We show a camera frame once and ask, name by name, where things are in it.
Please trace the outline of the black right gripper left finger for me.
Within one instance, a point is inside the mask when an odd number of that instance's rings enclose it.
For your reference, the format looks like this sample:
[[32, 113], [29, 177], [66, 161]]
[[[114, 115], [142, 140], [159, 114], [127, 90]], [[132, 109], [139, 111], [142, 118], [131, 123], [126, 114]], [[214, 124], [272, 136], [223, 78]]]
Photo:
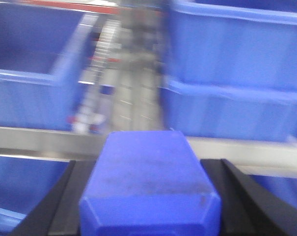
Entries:
[[96, 161], [70, 161], [44, 199], [11, 236], [79, 236], [79, 201]]

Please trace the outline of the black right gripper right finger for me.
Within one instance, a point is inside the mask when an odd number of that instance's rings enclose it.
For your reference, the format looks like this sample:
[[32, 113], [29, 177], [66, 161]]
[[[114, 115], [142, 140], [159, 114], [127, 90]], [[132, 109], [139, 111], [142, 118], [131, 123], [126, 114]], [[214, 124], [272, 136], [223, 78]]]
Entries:
[[221, 201], [222, 236], [297, 236], [297, 208], [226, 159], [201, 159]]

